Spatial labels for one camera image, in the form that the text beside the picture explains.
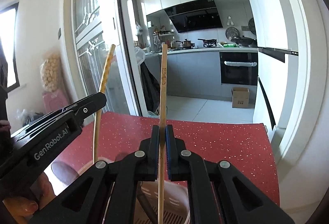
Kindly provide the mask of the person's left hand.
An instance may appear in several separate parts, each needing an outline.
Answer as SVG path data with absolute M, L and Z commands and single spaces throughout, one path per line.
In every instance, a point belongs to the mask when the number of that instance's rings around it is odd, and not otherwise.
M 17 223 L 27 223 L 26 217 L 32 216 L 38 209 L 43 209 L 56 197 L 51 182 L 45 173 L 42 173 L 37 181 L 42 191 L 39 204 L 25 197 L 9 197 L 3 200 L 3 204 Z

